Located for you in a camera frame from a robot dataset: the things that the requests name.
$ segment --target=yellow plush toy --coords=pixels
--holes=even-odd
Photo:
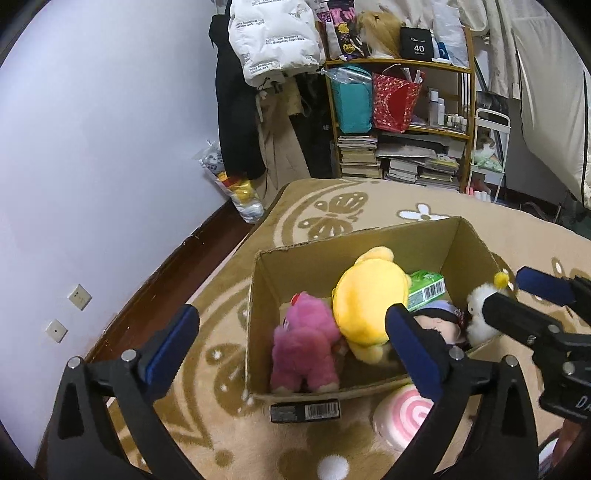
[[[395,303],[408,305],[410,284],[387,247],[364,253],[340,278],[332,295],[333,314],[358,360],[370,365],[382,361],[388,342],[386,310]]]

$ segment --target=wooden floor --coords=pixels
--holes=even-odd
[[[224,204],[129,301],[87,361],[110,360],[128,348],[143,345],[170,321],[251,229],[231,202]]]

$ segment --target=stack of books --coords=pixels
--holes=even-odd
[[[387,180],[401,181],[403,183],[415,183],[417,179],[417,169],[418,165],[412,161],[392,158],[384,178]]]
[[[380,162],[375,157],[377,145],[378,139],[373,135],[341,135],[337,146],[343,175],[382,178]]]
[[[389,161],[389,169],[385,175],[387,180],[450,190],[459,188],[455,177],[459,168],[457,161],[447,155],[436,154],[430,148],[379,144],[376,157]]]
[[[456,178],[459,166],[454,158],[438,155],[418,168],[417,184],[426,187],[438,187],[457,190],[460,185]]]
[[[385,179],[403,183],[415,183],[418,166],[437,154],[430,148],[415,147],[399,143],[380,143],[376,157],[389,162]]]

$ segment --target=blue foam pad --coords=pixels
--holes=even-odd
[[[155,333],[141,349],[138,374],[152,401],[166,395],[198,332],[197,309],[184,305],[168,326]]]
[[[386,312],[386,333],[421,396],[438,401],[443,394],[441,383],[444,378],[437,361],[421,339],[428,339],[427,347],[444,351],[445,342],[441,335],[435,330],[423,330],[403,305],[393,305]]]
[[[555,305],[564,307],[575,301],[573,289],[567,278],[557,278],[530,267],[523,267],[517,272],[515,279],[520,290],[541,297]]]

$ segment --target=carpet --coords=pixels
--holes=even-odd
[[[291,183],[264,221],[197,296],[201,331],[168,396],[155,409],[183,452],[207,480],[380,479],[396,460],[371,427],[385,394],[342,402],[342,418],[304,424],[272,424],[268,406],[245,389],[247,301],[257,251],[345,235],[354,230],[462,216],[508,272],[523,265],[557,276],[589,278],[591,242],[527,213],[465,195],[385,180],[317,180]],[[590,329],[569,309],[517,292],[520,301],[562,322],[569,332]],[[531,352],[501,336],[476,353],[499,360],[515,355],[534,403],[540,441],[561,420],[537,406],[541,378]],[[440,467],[454,462],[478,402],[473,398]],[[113,423],[131,462],[147,469],[116,402]]]

